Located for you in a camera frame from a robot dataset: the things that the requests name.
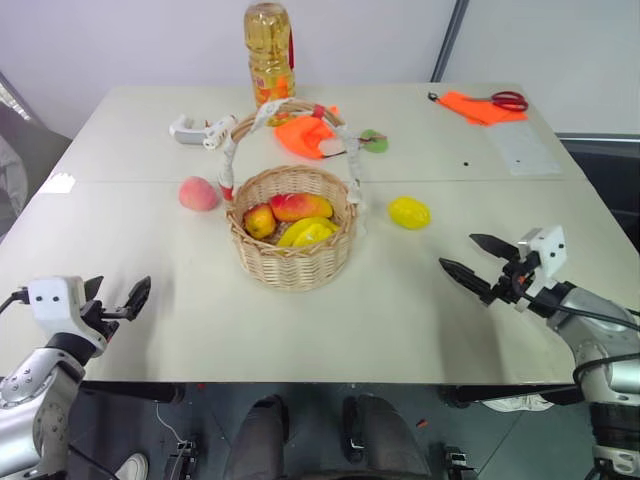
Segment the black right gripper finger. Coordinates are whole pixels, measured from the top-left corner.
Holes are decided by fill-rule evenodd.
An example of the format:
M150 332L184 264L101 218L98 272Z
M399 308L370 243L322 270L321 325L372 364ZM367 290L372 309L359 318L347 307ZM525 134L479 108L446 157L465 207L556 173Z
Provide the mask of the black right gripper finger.
M473 233L469 238L489 254L507 261L518 260L518 248L489 234Z
M471 291L485 305L490 305L494 301L491 284L477 276L469 267L445 258L440 258L439 263L454 281Z

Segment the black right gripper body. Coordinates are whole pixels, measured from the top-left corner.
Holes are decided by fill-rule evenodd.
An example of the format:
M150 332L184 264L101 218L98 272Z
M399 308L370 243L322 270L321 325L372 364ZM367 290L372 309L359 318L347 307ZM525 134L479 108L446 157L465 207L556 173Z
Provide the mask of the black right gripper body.
M524 258L516 252L507 258L502 274L492 287L491 293L496 299L507 304L515 304L525 297L527 288L535 279L535 269L541 265L539 254L530 252Z

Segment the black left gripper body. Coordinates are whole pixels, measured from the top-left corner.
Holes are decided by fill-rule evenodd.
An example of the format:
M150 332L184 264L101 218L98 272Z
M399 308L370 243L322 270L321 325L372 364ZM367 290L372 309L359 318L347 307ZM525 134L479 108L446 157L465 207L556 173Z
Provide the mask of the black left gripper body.
M109 310L101 301L90 300L81 307L80 318L86 326L84 335L95 347L94 356L101 356L118 330L119 321L128 318L128 308Z

